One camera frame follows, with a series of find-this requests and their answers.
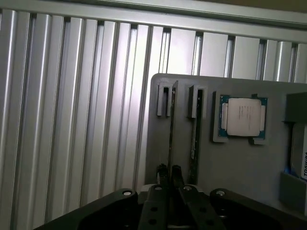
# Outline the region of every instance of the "screw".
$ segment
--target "screw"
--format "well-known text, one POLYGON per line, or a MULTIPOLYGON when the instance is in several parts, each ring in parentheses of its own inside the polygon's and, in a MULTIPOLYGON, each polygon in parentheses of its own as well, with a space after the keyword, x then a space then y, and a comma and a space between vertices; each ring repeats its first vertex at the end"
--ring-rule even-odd
POLYGON ((184 189, 184 190, 187 190, 187 191, 192 190, 192 188, 191 188, 190 186, 184 186, 183 189, 184 189))
POLYGON ((220 196, 224 196, 224 195, 225 195, 225 193, 224 193, 223 191, 220 191, 220 190, 219 190, 219 191, 216 191, 216 194, 217 194, 217 195, 220 195, 220 196))
POLYGON ((130 192, 130 191, 125 191, 125 192, 123 192, 123 195, 124 195, 124 196, 129 196, 129 195, 131 195, 131 193, 132 193, 132 192, 130 192))

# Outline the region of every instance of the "corrugated metal panel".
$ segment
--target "corrugated metal panel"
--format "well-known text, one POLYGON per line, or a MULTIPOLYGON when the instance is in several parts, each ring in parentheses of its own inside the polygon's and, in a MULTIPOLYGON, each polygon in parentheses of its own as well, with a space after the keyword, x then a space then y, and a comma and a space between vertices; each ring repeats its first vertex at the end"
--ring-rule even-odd
POLYGON ((31 229, 114 189, 139 190, 158 72, 306 81, 306 45, 283 42, 280 28, 280 38, 263 39, 227 33, 230 22, 210 20, 225 29, 215 34, 183 21, 154 26, 154 17, 143 25, 81 16, 1 13, 1 229, 31 229))

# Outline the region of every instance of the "gray fixture board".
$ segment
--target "gray fixture board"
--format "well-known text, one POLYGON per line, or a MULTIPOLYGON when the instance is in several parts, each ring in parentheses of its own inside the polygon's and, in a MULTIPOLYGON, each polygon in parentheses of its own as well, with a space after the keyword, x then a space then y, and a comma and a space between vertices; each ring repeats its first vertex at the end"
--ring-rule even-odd
POLYGON ((206 89, 201 121, 198 186, 206 194, 216 188, 226 188, 280 210, 278 200, 280 172, 287 164, 290 125, 285 124, 285 105, 288 93, 307 92, 307 85, 285 82, 242 80, 203 76, 156 74, 151 82, 148 145, 145 183, 155 182, 155 170, 167 163, 170 143, 170 120, 166 112, 157 116, 159 85, 176 83, 176 102, 172 138, 172 164, 182 167, 188 179, 192 120, 188 115, 189 87, 206 89), (267 97, 266 143, 252 145, 248 138, 229 138, 227 143, 213 142, 213 93, 237 97, 258 94, 267 97))

